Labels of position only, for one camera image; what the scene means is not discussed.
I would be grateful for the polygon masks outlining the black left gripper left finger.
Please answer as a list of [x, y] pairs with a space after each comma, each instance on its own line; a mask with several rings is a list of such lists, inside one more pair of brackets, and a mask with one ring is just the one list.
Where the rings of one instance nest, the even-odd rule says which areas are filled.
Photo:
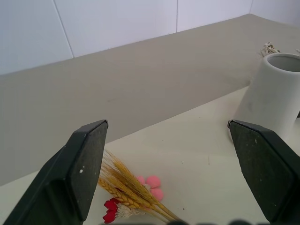
[[81, 225], [87, 219], [104, 153], [107, 120], [74, 131], [38, 172], [6, 225]]

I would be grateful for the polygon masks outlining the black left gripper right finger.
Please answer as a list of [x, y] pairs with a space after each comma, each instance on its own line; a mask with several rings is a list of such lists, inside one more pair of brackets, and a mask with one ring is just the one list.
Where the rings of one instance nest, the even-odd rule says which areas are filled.
[[239, 120], [230, 130], [241, 172], [266, 219], [300, 221], [300, 157], [274, 131]]

